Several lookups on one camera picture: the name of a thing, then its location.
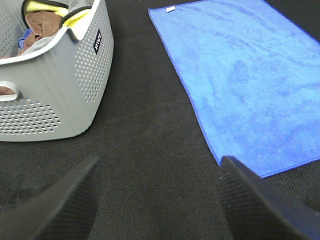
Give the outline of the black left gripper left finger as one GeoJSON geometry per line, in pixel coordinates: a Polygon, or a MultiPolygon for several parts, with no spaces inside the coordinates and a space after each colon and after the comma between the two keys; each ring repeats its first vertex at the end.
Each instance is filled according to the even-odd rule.
{"type": "Polygon", "coordinates": [[[2,240],[86,240],[102,192],[99,157],[87,157],[59,181],[0,196],[1,205],[26,203],[0,217],[2,240]]]}

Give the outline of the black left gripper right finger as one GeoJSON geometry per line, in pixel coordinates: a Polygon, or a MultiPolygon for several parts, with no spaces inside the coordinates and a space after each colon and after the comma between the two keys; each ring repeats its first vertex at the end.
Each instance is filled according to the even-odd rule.
{"type": "Polygon", "coordinates": [[[284,194],[233,156],[223,156],[218,197],[235,240],[318,240],[320,213],[284,194]]]}

